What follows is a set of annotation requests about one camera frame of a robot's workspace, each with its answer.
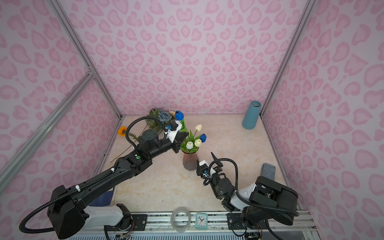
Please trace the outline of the large white tulip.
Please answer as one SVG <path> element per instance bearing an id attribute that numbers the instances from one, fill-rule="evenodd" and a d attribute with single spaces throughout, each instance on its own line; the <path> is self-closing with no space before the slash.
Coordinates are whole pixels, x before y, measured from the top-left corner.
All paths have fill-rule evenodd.
<path id="1" fill-rule="evenodd" d="M 195 145 L 193 142 L 182 143 L 181 150 L 186 154 L 192 154 L 198 151 L 198 149 L 195 148 Z"/>

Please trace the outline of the red glass vase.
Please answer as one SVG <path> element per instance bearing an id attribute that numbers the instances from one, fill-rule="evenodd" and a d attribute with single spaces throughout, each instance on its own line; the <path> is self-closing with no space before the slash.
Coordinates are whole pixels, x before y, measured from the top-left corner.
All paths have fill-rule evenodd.
<path id="1" fill-rule="evenodd" d="M 199 156 L 197 152 L 188 153 L 183 151 L 183 167 L 188 171 L 195 171 L 199 164 Z"/>

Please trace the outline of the small blue tulip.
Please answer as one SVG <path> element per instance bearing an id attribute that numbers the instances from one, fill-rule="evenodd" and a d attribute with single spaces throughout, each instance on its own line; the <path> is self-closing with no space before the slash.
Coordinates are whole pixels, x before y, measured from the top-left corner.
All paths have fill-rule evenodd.
<path id="1" fill-rule="evenodd" d="M 175 112 L 175 123 L 177 125 L 177 131 L 181 133 L 189 133 L 184 120 L 184 114 L 181 111 Z"/>

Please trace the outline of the orange flower stem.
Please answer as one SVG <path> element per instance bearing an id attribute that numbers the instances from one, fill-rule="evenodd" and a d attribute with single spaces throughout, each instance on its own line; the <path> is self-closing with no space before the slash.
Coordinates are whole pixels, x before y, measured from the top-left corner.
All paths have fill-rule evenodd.
<path id="1" fill-rule="evenodd" d="M 125 126 L 119 128 L 118 135 L 110 152 L 111 159 L 109 163 L 115 163 L 116 160 L 128 155 L 133 150 L 132 144 L 126 138 L 127 129 Z"/>

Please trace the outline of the teal cylindrical vase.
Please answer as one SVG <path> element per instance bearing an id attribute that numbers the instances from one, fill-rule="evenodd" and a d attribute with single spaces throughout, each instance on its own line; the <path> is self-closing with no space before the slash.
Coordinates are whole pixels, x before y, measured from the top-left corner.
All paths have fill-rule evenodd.
<path id="1" fill-rule="evenodd" d="M 256 124 L 260 115 L 261 107 L 262 107 L 262 104 L 258 101 L 252 101 L 249 104 L 242 122 L 242 126 L 245 129 L 252 130 L 256 127 Z"/>

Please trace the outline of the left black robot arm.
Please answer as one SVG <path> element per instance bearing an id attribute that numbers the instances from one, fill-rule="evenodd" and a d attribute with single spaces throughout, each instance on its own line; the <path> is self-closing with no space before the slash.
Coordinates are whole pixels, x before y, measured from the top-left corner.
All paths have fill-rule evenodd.
<path id="1" fill-rule="evenodd" d="M 161 126 L 164 137 L 159 138 L 157 131 L 148 129 L 138 137 L 135 144 L 129 132 L 140 121 L 153 120 Z M 112 189 L 116 185 L 131 179 L 152 165 L 153 159 L 168 150 L 178 153 L 188 132 L 184 131 L 184 114 L 175 113 L 175 119 L 168 124 L 152 116 L 145 116 L 133 121 L 126 130 L 126 140 L 133 146 L 133 151 L 119 158 L 114 165 L 106 171 L 86 180 L 80 184 L 65 188 L 57 187 L 51 196 L 51 200 L 29 213 L 19 225 L 19 230 L 25 234 L 41 234 L 55 232 L 60 240 L 67 239 L 78 233 L 91 220 L 91 213 L 86 208 L 99 196 Z M 27 222 L 40 213 L 47 210 L 47 216 L 52 224 L 50 228 L 30 229 Z"/>

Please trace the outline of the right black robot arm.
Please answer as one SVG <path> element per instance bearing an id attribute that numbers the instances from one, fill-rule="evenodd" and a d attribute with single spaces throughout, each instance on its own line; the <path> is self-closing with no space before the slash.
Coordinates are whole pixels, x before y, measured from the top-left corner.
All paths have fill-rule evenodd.
<path id="1" fill-rule="evenodd" d="M 228 228 L 239 238 L 262 239 L 267 230 L 277 240 L 281 239 L 269 221 L 292 226 L 300 214 L 297 211 L 298 193 L 265 176 L 257 177 L 248 188 L 239 189 L 239 168 L 234 160 L 218 159 L 197 162 L 196 173 L 204 186 L 210 186 L 216 199 L 228 212 Z"/>

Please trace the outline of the blue rose bouquet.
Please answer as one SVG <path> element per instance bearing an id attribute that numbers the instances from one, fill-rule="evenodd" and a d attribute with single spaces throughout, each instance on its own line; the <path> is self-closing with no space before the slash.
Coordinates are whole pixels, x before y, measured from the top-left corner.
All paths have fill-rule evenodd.
<path id="1" fill-rule="evenodd" d="M 174 111 L 165 111 L 162 109 L 151 109 L 149 112 L 150 117 L 158 119 L 164 126 L 169 126 L 172 120 L 175 120 Z M 161 125 L 155 120 L 146 119 L 146 123 L 149 129 L 155 130 L 157 133 L 160 133 L 162 130 Z"/>

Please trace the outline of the small teal alarm clock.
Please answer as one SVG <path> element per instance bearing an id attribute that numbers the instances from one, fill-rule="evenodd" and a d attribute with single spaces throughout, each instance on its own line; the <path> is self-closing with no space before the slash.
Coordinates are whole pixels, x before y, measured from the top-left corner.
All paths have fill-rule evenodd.
<path id="1" fill-rule="evenodd" d="M 208 214 L 196 213 L 195 228 L 206 230 L 208 228 Z"/>

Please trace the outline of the grey sponge block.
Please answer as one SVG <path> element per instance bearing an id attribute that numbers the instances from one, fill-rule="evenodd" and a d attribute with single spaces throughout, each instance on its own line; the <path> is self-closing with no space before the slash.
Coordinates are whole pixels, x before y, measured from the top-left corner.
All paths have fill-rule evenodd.
<path id="1" fill-rule="evenodd" d="M 267 163 L 263 164 L 262 170 L 261 170 L 261 176 L 262 177 L 265 177 L 269 180 L 274 181 L 275 180 L 275 174 L 276 174 L 276 167 L 275 166 L 273 166 L 271 164 L 267 164 Z"/>

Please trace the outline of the clear tape roll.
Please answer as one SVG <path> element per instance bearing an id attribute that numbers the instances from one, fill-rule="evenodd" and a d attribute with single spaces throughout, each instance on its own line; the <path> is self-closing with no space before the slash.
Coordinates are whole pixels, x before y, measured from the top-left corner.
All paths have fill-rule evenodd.
<path id="1" fill-rule="evenodd" d="M 175 209 L 170 217 L 172 228 L 178 233 L 186 232 L 192 222 L 191 213 L 185 207 Z"/>

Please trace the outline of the blue book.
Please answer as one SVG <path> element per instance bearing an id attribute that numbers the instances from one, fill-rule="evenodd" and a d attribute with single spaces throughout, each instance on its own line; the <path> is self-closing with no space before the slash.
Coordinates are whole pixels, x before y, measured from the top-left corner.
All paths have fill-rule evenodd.
<path id="1" fill-rule="evenodd" d="M 108 190 L 107 192 L 103 193 L 99 197 L 97 197 L 95 200 L 93 200 L 89 206 L 92 207 L 107 207 L 111 205 L 113 196 L 115 192 L 115 187 Z"/>

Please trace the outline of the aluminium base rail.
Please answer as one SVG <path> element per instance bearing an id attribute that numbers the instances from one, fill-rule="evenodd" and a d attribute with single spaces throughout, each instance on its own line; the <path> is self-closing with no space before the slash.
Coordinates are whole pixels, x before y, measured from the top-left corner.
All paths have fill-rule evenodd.
<path id="1" fill-rule="evenodd" d="M 133 230 L 93 227 L 81 230 L 73 240 L 318 240 L 317 227 L 309 212 L 301 211 L 291 226 L 276 220 L 245 228 L 240 212 L 137 212 Z"/>

